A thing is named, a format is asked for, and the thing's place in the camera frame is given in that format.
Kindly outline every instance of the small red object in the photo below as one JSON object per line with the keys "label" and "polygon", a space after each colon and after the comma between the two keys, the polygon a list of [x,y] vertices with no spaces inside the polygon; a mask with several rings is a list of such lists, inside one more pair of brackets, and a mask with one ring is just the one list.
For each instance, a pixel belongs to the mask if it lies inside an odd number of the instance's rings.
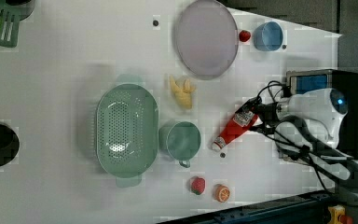
{"label": "small red object", "polygon": [[200,195],[205,191],[205,180],[203,178],[197,177],[191,184],[191,191],[193,193]]}
{"label": "small red object", "polygon": [[251,33],[249,31],[241,31],[240,32],[240,41],[246,42],[251,38]]}
{"label": "small red object", "polygon": [[339,221],[342,222],[343,224],[352,224],[353,223],[353,219],[351,217],[342,215],[339,217]]}

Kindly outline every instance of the yellow toy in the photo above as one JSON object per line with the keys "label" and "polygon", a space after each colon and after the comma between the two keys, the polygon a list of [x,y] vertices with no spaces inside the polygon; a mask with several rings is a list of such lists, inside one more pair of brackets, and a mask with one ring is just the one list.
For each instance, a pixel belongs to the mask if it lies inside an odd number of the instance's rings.
{"label": "yellow toy", "polygon": [[191,100],[191,92],[193,92],[196,87],[190,85],[190,79],[185,80],[185,84],[183,88],[180,88],[177,84],[173,76],[170,76],[170,85],[171,91],[175,94],[176,101],[184,107],[185,109],[191,109],[193,107]]}

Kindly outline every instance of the black dot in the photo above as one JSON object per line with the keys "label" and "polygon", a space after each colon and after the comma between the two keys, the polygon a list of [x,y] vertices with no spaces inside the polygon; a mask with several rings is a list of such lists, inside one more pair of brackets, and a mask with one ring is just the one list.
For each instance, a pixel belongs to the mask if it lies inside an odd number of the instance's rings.
{"label": "black dot", "polygon": [[156,20],[153,20],[153,25],[154,25],[154,26],[159,26],[159,22],[156,21]]}

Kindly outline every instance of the mug handle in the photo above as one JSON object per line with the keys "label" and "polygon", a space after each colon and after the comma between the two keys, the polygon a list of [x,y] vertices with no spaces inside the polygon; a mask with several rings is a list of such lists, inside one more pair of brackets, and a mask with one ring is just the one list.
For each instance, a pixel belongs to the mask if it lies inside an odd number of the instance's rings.
{"label": "mug handle", "polygon": [[190,161],[179,161],[179,164],[185,168],[190,167]]}

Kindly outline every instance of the blue cup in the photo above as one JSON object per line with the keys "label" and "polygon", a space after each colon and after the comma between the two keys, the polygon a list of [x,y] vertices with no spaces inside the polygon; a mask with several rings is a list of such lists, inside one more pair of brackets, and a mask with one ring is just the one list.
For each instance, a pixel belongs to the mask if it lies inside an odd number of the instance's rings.
{"label": "blue cup", "polygon": [[273,51],[281,47],[283,32],[281,26],[270,21],[259,26],[254,31],[255,47],[262,51]]}

